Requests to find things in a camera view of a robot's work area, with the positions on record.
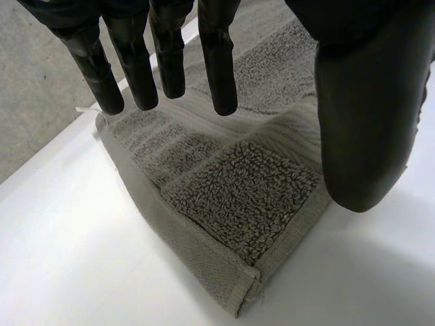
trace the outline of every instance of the concrete floor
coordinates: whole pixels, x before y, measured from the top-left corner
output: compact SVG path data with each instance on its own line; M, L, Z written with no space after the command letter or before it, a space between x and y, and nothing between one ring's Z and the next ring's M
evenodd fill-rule
M196 8L188 17L194 16ZM124 74L102 21L101 41L118 81ZM145 42L154 45L147 26ZM95 99L66 47L15 0L0 1L0 183Z

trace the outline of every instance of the terry cloth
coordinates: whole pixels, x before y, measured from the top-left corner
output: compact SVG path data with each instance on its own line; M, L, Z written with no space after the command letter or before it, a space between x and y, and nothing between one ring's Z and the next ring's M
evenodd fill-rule
M201 43L186 94L142 112L129 90L97 128L145 220L215 301L239 316L317 221L321 174L315 41L284 1L246 1L230 34L238 111L213 110ZM156 83L160 86L158 72Z

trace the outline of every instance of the black robotic finger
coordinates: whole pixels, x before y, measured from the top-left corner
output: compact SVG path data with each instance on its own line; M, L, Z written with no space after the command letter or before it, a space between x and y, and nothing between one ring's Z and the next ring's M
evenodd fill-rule
M103 18L133 98L138 108L146 111L157 106L158 95L152 77L150 54L143 40L150 7L147 2L143 3L143 10L132 17L119 18L103 14Z
M121 113L124 100L99 39L98 20L79 29L51 31L67 46L101 109L110 115Z
M321 44L315 78L329 193L364 212L406 168L435 40L435 5L403 5L364 41Z
M237 110L237 91L232 65L234 47L228 28L241 0L199 0L199 35L213 106L219 115Z
M193 0L151 1L150 26L163 91L168 98L179 98L186 90L181 26L192 7Z

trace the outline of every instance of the white surface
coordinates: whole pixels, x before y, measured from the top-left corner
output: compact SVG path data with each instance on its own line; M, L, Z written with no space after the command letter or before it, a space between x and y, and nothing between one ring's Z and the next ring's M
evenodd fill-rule
M0 185L0 325L435 325L429 89L391 193L363 215L331 204L239 320L151 231L83 114Z

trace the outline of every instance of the folded towel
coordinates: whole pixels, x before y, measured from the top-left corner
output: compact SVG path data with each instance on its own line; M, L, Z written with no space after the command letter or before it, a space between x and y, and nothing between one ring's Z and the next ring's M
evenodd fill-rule
M330 197L321 175L315 42L283 1L246 1L230 32L235 114L213 110L195 39L185 49L183 98L159 90L158 108L142 112L124 92L124 112L100 116L97 128L146 221L239 316Z

